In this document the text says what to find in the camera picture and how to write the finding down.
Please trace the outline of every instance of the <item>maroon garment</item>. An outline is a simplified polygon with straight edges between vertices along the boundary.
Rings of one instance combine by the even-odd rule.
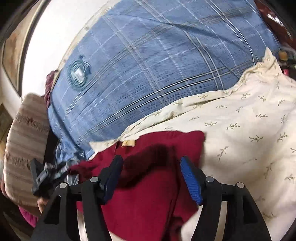
[[[97,176],[115,155],[124,160],[113,198],[102,206],[108,229],[128,241],[177,241],[181,226],[197,211],[180,171],[180,159],[198,164],[205,136],[201,131],[154,132],[134,147],[114,144],[91,161],[71,167],[80,182]]]
[[[36,227],[36,223],[38,222],[38,217],[34,216],[33,214],[29,213],[27,210],[23,209],[19,206],[19,210],[24,217],[24,219],[33,227]]]
[[[52,83],[54,80],[54,73],[58,72],[57,70],[51,71],[46,76],[46,82],[45,82],[45,95],[44,95],[44,101],[46,103],[46,108],[50,106],[50,91],[52,89]]]

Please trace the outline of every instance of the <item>brown striped upholstery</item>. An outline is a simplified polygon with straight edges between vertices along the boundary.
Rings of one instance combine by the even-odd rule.
[[[21,206],[37,206],[31,192],[30,161],[36,158],[43,163],[48,132],[43,97],[26,95],[8,134],[3,171],[7,196]]]

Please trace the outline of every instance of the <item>blue checkered bedsheet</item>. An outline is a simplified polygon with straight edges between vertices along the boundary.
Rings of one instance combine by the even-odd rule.
[[[51,93],[58,161],[182,97],[226,90],[279,46],[252,0],[122,0],[88,31]]]

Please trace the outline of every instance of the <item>cream bedsheet with leaf print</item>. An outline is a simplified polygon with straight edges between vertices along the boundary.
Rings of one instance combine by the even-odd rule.
[[[269,49],[232,88],[180,99],[129,126],[118,140],[164,130],[205,132],[204,173],[221,183],[245,183],[272,240],[283,237],[296,217],[296,82],[282,74]],[[116,141],[90,144],[98,152]],[[183,240],[190,240],[198,216],[184,225]],[[216,239],[222,234],[220,225]]]

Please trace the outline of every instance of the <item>printed logo on blue fabric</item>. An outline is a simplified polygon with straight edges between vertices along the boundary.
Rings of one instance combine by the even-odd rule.
[[[87,83],[88,75],[90,72],[90,64],[85,57],[80,55],[79,59],[74,61],[68,67],[68,82],[69,85],[75,90],[81,90]]]

